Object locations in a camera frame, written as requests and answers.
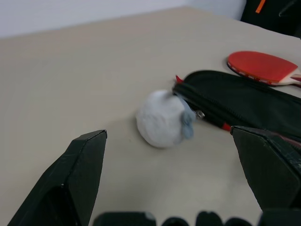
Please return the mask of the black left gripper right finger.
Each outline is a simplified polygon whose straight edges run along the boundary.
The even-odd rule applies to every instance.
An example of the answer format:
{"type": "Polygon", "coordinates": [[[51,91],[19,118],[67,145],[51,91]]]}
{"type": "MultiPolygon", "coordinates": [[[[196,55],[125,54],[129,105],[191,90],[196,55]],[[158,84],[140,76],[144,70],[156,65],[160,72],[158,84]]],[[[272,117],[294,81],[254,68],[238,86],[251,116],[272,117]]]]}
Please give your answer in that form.
{"type": "Polygon", "coordinates": [[[301,142],[242,126],[230,133],[260,208],[301,209],[301,142]]]}

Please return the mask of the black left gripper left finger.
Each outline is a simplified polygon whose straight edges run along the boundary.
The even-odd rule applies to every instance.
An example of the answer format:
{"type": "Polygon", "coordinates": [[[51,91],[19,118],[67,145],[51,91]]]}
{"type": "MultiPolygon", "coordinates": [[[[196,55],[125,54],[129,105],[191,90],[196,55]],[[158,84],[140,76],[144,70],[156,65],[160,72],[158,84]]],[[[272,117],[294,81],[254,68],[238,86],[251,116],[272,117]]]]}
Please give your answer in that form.
{"type": "Polygon", "coordinates": [[[88,226],[107,140],[97,130],[72,140],[41,175],[8,226],[88,226]]]}

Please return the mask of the black and red paddle case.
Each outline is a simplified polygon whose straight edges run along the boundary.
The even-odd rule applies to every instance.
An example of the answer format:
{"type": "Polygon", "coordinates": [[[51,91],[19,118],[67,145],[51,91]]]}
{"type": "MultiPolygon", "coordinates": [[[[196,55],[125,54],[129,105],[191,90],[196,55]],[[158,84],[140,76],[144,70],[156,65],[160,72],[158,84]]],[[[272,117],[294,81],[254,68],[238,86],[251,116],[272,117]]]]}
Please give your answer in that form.
{"type": "Polygon", "coordinates": [[[301,98],[212,70],[190,73],[176,82],[173,92],[224,130],[231,126],[269,130],[301,143],[301,98]]]}

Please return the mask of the white fluffy pom-pom charm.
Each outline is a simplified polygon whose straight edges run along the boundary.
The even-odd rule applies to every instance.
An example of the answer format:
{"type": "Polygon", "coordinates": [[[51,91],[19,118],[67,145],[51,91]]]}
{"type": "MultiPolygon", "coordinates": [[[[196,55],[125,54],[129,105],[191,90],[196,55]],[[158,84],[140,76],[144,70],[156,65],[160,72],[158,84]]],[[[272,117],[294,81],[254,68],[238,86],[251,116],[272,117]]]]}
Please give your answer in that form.
{"type": "Polygon", "coordinates": [[[140,135],[155,148],[170,148],[191,139],[195,120],[187,102],[169,90],[150,93],[136,114],[140,135]]]}

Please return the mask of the red table tennis paddle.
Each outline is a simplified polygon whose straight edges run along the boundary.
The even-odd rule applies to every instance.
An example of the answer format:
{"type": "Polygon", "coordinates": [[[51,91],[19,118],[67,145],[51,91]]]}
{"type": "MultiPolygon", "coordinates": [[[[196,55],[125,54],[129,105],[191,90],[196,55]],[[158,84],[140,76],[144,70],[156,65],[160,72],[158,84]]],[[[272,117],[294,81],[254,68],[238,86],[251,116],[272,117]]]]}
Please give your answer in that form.
{"type": "Polygon", "coordinates": [[[256,52],[231,53],[227,66],[236,74],[269,86],[294,85],[301,88],[301,69],[277,56],[256,52]]]}

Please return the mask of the black bag with orange strip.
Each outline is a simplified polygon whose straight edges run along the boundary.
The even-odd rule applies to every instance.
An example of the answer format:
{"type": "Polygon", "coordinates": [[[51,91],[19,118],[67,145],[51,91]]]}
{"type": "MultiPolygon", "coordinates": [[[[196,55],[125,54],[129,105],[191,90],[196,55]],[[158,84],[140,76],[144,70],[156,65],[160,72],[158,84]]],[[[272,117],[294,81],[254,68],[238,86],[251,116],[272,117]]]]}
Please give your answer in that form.
{"type": "Polygon", "coordinates": [[[301,0],[246,0],[240,21],[301,39],[301,0]]]}

